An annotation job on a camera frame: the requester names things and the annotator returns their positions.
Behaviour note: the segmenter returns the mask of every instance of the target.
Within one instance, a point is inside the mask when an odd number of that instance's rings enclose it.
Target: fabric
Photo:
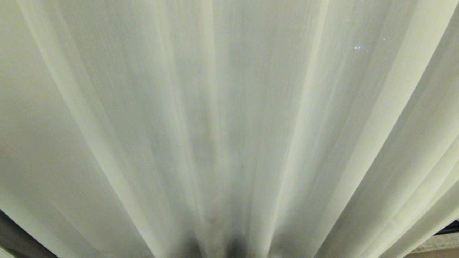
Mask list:
[[[458,0],[1,5],[0,209],[58,257],[398,258],[459,218]]]

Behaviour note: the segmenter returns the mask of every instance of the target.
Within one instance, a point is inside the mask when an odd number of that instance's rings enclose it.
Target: sheer curtain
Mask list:
[[[1,2],[0,209],[59,257],[398,258],[459,218],[458,0]]]

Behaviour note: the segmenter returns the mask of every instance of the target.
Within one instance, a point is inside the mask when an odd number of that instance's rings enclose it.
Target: white curtain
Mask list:
[[[457,5],[1,0],[0,209],[61,258],[403,257],[459,218]]]

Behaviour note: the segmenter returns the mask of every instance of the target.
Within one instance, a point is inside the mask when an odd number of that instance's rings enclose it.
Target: curtain fold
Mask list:
[[[58,257],[397,258],[459,218],[458,0],[2,5],[0,209]]]

